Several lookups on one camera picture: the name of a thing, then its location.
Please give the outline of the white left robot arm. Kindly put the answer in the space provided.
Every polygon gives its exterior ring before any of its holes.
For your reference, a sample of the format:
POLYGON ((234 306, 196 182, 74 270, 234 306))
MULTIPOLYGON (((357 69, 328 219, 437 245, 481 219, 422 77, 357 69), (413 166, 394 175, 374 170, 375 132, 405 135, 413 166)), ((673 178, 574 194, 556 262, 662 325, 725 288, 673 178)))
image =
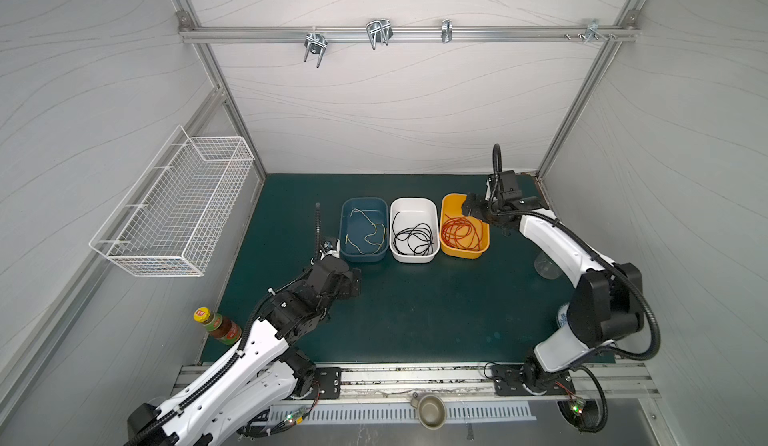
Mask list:
POLYGON ((315 364, 296 342, 337 300, 358 296, 361 272, 327 255, 254 308, 241 338, 201 376, 128 419, 130 445, 220 445, 274 403, 313 388, 315 364))

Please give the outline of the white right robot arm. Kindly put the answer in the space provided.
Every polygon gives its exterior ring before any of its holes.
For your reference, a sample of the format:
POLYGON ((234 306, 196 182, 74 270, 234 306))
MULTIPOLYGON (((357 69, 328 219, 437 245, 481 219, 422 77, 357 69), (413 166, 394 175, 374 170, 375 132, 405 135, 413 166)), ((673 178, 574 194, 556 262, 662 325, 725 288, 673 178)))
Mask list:
POLYGON ((485 195, 468 195, 462 213, 505 232, 519 232, 555 263, 574 288, 566 323, 538 343, 521 367, 520 382, 529 393, 545 394, 566 371, 594 354, 614 350, 618 340, 645 327, 646 308, 638 299, 640 271, 597 252, 536 197, 525 198, 515 172, 490 174, 485 195))

